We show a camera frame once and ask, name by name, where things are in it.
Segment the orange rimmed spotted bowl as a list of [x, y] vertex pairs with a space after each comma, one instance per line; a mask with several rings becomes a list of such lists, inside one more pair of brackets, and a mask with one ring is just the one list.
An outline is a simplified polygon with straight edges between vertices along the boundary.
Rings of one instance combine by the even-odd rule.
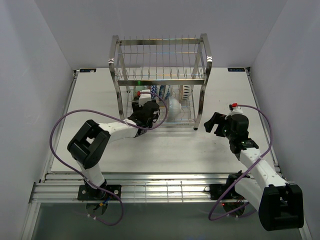
[[192, 93], [191, 85], [180, 85], [179, 86], [179, 101], [187, 101]]

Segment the white ribbed bowl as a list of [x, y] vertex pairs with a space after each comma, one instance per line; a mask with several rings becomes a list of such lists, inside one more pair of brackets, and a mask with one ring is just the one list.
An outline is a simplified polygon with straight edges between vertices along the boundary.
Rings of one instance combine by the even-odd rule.
[[167, 119], [169, 121], [174, 120], [182, 110], [182, 105], [181, 103], [174, 97], [169, 97], [169, 110], [168, 110], [168, 115]]

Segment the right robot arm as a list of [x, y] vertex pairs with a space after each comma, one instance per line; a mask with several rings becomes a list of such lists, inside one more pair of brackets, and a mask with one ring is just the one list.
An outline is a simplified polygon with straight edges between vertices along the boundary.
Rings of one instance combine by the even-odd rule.
[[215, 112], [204, 123], [206, 132], [227, 138], [231, 152], [247, 167], [228, 176], [224, 191], [217, 198], [246, 199], [258, 212], [266, 231], [300, 229], [304, 226], [303, 192], [297, 184], [290, 184], [263, 159], [259, 146], [249, 138], [249, 119], [233, 110], [225, 115]]

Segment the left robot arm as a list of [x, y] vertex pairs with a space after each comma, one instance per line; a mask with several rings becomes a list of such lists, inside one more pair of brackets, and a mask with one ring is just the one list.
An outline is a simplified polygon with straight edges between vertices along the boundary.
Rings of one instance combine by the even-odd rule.
[[67, 145], [67, 150], [78, 163], [85, 176], [86, 192], [95, 200], [106, 195], [107, 181], [101, 172], [99, 161], [108, 143], [125, 138], [136, 138], [153, 127], [159, 118], [160, 106], [147, 101], [121, 122], [97, 123], [87, 120]]

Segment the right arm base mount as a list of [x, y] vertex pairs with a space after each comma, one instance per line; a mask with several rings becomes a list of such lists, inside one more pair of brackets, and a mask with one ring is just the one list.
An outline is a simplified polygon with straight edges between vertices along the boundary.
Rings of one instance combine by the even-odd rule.
[[[242, 170], [237, 173], [231, 173], [228, 175], [225, 183], [213, 183], [204, 187], [203, 193], [209, 194], [211, 200], [218, 200], [220, 196], [227, 190], [227, 188], [242, 175]], [[233, 187], [223, 197], [223, 200], [240, 200], [243, 197], [236, 193], [235, 187]]]

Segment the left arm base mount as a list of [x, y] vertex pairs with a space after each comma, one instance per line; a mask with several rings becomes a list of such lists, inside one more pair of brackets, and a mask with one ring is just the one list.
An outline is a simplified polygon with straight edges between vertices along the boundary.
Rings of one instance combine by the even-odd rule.
[[[121, 198], [122, 186], [120, 184], [108, 184], [104, 186], [104, 188], [116, 194], [119, 198]], [[94, 189], [88, 184], [83, 184], [79, 186], [78, 201], [116, 201], [117, 198], [113, 195], [106, 193], [105, 191], [101, 191], [100, 189]]]

